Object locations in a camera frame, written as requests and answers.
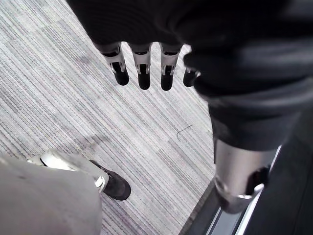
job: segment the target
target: gray striped carpet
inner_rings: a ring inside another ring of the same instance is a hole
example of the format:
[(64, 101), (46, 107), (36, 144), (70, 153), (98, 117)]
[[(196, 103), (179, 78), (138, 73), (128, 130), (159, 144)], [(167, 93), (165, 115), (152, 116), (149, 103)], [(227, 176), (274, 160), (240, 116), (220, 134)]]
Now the gray striped carpet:
[(188, 48), (164, 92), (153, 45), (142, 91), (128, 47), (121, 87), (64, 0), (1, 0), (0, 26), (0, 151), (96, 159), (133, 190), (124, 202), (102, 197), (103, 235), (177, 235), (214, 174), (206, 104), (182, 84)]

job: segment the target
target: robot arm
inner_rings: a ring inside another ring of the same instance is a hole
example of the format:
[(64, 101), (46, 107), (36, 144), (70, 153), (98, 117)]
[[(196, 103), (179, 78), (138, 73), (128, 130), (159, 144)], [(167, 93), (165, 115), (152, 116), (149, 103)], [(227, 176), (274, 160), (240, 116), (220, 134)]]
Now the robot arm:
[(212, 120), (215, 188), (221, 207), (237, 213), (267, 183), (278, 146), (313, 104), (312, 3), (224, 0), (185, 7), (168, 18), (163, 12), (157, 23), (192, 45), (184, 62), (201, 72), (194, 87)]
[[(276, 149), (287, 138), (301, 111), (313, 102), (313, 18), (305, 14), (306, 4), (310, 3), (68, 3), (97, 48), (120, 41), (130, 44), (142, 89), (150, 85), (150, 58), (142, 58), (150, 52), (151, 42), (177, 47), (164, 51), (161, 46), (164, 90), (172, 86), (181, 43), (192, 46), (184, 58), (186, 75), (197, 74), (194, 87), (208, 101), (215, 143), (216, 192), (224, 210), (243, 210), (268, 181)], [(147, 49), (138, 45), (147, 45)], [(116, 60), (120, 55), (101, 53), (111, 63), (116, 80), (127, 84), (124, 60)], [(185, 84), (190, 86), (194, 77)]]

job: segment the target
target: black glove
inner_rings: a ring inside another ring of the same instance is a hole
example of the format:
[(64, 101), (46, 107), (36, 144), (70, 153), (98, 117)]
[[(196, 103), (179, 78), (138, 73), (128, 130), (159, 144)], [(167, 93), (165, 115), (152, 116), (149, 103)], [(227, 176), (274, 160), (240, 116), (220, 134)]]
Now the black glove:
[(95, 44), (187, 43), (214, 138), (243, 149), (281, 145), (313, 102), (310, 1), (69, 0)]

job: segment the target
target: gray pants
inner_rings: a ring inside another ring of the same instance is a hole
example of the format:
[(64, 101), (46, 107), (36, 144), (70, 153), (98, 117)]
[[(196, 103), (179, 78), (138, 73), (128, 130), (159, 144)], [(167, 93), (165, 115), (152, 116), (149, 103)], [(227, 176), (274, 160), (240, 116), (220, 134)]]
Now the gray pants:
[(94, 179), (0, 156), (0, 233), (99, 235), (101, 201)]

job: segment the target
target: person's foot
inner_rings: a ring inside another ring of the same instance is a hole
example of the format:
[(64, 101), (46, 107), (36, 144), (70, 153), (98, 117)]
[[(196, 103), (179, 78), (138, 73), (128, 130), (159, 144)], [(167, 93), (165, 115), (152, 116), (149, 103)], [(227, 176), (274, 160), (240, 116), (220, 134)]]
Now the person's foot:
[(109, 171), (96, 161), (88, 161), (79, 154), (66, 154), (56, 150), (49, 150), (40, 157), (34, 157), (28, 162), (46, 167), (82, 171), (94, 178), (99, 192), (104, 192), (116, 200), (126, 200), (131, 188), (128, 182), (113, 171)]

